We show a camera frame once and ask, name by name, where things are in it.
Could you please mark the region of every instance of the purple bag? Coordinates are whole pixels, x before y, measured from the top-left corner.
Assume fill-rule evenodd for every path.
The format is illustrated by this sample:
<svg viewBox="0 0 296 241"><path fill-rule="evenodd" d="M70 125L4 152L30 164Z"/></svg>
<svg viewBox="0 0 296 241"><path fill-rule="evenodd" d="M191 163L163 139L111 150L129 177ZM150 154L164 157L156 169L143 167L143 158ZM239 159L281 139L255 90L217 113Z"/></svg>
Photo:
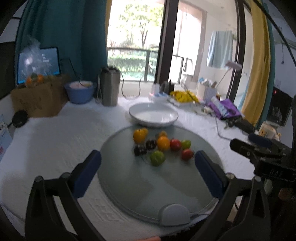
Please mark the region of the purple bag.
<svg viewBox="0 0 296 241"><path fill-rule="evenodd" d="M225 119L230 119L233 117L239 117L241 116L240 111L236 108L236 106L231 102L230 99L226 99L226 100L221 100L220 103L222 105L224 105L224 107L227 109L228 112L228 116L227 117L223 117L220 113L220 111L218 110L218 108L213 104L213 102L210 102L208 104L209 107L211 107L211 109L215 112L216 116L220 119L220 120L225 120Z"/></svg>

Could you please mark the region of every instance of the black device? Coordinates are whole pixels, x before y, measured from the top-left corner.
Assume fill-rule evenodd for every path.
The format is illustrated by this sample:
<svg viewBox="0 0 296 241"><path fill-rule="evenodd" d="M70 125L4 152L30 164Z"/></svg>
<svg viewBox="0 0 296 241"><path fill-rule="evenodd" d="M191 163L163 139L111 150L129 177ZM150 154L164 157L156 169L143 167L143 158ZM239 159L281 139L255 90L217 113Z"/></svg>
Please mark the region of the black device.
<svg viewBox="0 0 296 241"><path fill-rule="evenodd" d="M256 130L256 128L250 122L242 119L241 116L226 119L226 123L229 127L236 126L248 134L254 133Z"/></svg>
<svg viewBox="0 0 296 241"><path fill-rule="evenodd" d="M28 119L28 113L25 110L19 110L13 115L12 124L15 128L20 128L27 123Z"/></svg>
<svg viewBox="0 0 296 241"><path fill-rule="evenodd" d="M50 48L41 48L40 53L43 58L43 62L47 64L48 70L53 75L61 74L61 68L59 65L59 50L57 47L50 47ZM25 83L27 73L26 73L26 63L28 65L32 59L28 58L27 55L24 53L20 53L18 56L17 62L17 78L16 78L16 85L20 85Z"/></svg>
<svg viewBox="0 0 296 241"><path fill-rule="evenodd" d="M285 126L291 113L292 97L274 87L267 120L279 126Z"/></svg>

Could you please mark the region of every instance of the white container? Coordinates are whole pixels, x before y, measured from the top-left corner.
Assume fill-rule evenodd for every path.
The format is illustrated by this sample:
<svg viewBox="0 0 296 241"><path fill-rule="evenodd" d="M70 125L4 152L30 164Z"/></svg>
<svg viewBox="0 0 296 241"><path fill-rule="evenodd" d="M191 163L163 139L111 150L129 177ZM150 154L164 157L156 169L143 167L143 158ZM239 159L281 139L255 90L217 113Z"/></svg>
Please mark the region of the white container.
<svg viewBox="0 0 296 241"><path fill-rule="evenodd" d="M216 96L217 90L215 88L207 87L201 83L197 84L196 96L202 99L206 104L211 101L211 98Z"/></svg>

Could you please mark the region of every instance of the round glass tray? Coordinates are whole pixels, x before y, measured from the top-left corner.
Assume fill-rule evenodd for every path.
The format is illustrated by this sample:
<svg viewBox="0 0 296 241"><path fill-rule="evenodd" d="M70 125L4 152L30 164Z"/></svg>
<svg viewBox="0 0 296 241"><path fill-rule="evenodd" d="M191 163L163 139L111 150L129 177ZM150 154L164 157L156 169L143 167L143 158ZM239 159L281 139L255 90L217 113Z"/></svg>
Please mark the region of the round glass tray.
<svg viewBox="0 0 296 241"><path fill-rule="evenodd" d="M181 152L169 150L165 152L165 162L154 167L149 161L151 152L135 157L133 132L138 128L132 126L115 133L100 150L102 163L98 176L108 198L122 211L164 226L190 223L191 219L211 209L217 200L198 172L194 158L184 162ZM161 130L167 132L169 139L191 140L191 150L204 150L222 167L213 147L186 129L176 126L149 129L147 139L155 139Z"/></svg>

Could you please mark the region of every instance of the white plate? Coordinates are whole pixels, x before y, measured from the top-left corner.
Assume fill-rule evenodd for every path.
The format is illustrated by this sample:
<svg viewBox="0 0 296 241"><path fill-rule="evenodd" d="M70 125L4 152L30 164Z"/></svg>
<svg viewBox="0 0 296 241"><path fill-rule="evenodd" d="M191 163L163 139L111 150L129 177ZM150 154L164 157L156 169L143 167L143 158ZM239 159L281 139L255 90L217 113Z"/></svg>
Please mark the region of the white plate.
<svg viewBox="0 0 296 241"><path fill-rule="evenodd" d="M140 103L129 109L131 117L140 125L147 127L166 127L178 119L178 113L159 103Z"/></svg>

